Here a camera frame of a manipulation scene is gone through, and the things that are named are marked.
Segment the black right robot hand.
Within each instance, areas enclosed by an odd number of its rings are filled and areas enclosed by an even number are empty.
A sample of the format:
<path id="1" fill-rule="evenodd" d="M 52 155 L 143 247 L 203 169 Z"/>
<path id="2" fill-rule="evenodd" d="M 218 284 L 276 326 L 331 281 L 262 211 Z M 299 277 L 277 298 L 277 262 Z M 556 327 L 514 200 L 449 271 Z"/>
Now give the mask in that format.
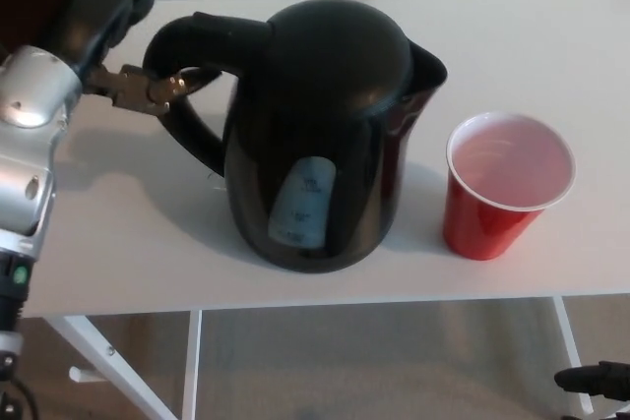
<path id="1" fill-rule="evenodd" d="M 596 365 L 568 368 L 554 375 L 554 382 L 563 390 L 629 401 L 629 365 L 599 361 Z"/>

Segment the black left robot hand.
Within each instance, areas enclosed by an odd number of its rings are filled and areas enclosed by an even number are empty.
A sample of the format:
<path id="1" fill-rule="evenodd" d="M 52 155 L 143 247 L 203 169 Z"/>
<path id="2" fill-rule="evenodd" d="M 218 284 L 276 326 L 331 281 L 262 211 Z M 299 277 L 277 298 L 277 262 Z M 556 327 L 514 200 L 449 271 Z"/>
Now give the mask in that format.
<path id="1" fill-rule="evenodd" d="M 147 48 L 143 67 L 117 73 L 103 61 L 129 30 L 143 21 L 155 0 L 69 0 L 39 42 L 79 78 L 85 94 L 111 99 L 114 106 L 160 116 L 220 76 L 193 44 L 193 20 L 184 17 L 161 28 Z"/>

